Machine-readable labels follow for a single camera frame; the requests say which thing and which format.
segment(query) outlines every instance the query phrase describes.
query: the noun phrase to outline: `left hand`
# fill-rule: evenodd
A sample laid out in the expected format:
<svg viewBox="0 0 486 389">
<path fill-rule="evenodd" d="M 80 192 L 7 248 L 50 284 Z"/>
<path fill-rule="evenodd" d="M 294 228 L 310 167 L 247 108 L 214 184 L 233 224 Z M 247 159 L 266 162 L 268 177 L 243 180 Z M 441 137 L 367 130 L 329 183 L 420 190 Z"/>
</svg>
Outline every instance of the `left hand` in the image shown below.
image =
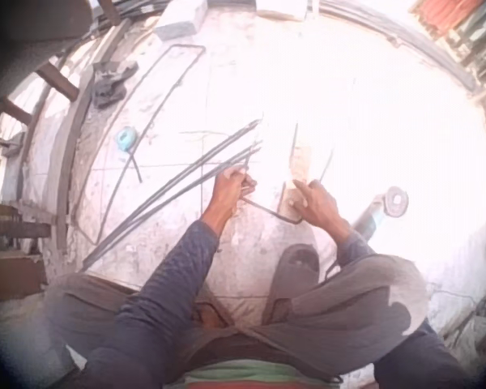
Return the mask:
<svg viewBox="0 0 486 389">
<path fill-rule="evenodd" d="M 244 169 L 232 167 L 216 176 L 209 206 L 201 220 L 220 236 L 236 211 L 237 200 L 255 191 L 257 182 Z"/>
</svg>

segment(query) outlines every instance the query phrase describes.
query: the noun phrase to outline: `hand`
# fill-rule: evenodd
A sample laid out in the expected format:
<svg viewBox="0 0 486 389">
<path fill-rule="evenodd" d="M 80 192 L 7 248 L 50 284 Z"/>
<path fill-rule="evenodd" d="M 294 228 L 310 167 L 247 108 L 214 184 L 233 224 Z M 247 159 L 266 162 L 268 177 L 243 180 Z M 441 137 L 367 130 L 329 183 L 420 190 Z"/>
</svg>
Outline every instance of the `hand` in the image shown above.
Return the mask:
<svg viewBox="0 0 486 389">
<path fill-rule="evenodd" d="M 337 202 L 322 184 L 313 180 L 309 185 L 293 180 L 302 193 L 303 200 L 291 204 L 297 212 L 311 225 L 325 230 L 337 244 L 345 242 L 351 233 L 349 223 L 339 214 Z"/>
<path fill-rule="evenodd" d="M 254 192 L 257 182 L 244 169 L 228 168 L 216 176 L 209 206 L 200 218 L 220 236 L 236 211 L 237 200 Z"/>
</svg>

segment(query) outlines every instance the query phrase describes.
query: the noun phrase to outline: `person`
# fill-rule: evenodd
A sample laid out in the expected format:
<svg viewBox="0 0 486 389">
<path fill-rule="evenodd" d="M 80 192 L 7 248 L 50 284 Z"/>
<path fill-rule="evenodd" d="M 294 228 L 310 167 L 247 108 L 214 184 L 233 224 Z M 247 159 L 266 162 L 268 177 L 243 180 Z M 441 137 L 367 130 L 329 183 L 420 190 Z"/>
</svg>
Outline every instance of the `person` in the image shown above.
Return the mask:
<svg viewBox="0 0 486 389">
<path fill-rule="evenodd" d="M 197 301 L 224 226 L 256 186 L 247 173 L 227 169 L 206 211 L 140 291 L 84 274 L 49 287 L 52 328 L 87 359 L 72 385 L 338 387 L 341 374 L 373 363 L 381 388 L 466 386 L 465 372 L 428 324 L 414 264 L 376 254 L 319 182 L 294 183 L 304 200 L 293 207 L 335 240 L 340 272 L 319 284 L 315 249 L 288 247 L 256 327 L 236 327 L 216 301 Z"/>
</svg>

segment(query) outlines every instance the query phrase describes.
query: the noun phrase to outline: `right hand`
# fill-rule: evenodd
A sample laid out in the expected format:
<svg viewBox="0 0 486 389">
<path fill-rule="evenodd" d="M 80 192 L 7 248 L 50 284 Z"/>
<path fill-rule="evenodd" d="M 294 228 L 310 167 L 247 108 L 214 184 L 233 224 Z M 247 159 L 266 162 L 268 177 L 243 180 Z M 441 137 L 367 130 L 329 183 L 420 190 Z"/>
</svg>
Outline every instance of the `right hand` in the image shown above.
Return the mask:
<svg viewBox="0 0 486 389">
<path fill-rule="evenodd" d="M 304 197 L 304 201 L 292 204 L 299 215 L 311 225 L 328 232 L 337 243 L 344 242 L 351 233 L 351 227 L 340 216 L 333 196 L 318 180 L 311 181 L 309 185 L 298 180 L 293 180 L 293 183 Z"/>
</svg>

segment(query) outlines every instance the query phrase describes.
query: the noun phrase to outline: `leg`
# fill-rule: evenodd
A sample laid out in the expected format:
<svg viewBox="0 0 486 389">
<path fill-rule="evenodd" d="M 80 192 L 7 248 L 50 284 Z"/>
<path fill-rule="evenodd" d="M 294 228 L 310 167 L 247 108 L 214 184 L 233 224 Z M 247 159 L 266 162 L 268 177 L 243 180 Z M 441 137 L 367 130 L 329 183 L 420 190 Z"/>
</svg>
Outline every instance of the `leg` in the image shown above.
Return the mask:
<svg viewBox="0 0 486 389">
<path fill-rule="evenodd" d="M 84 358 L 108 333 L 134 290 L 85 274 L 55 280 L 45 293 L 45 316 L 53 333 Z"/>
<path fill-rule="evenodd" d="M 242 331 L 335 376 L 401 344 L 423 322 L 427 298 L 411 262 L 373 255 L 293 298 L 290 306 L 285 322 Z"/>
</svg>

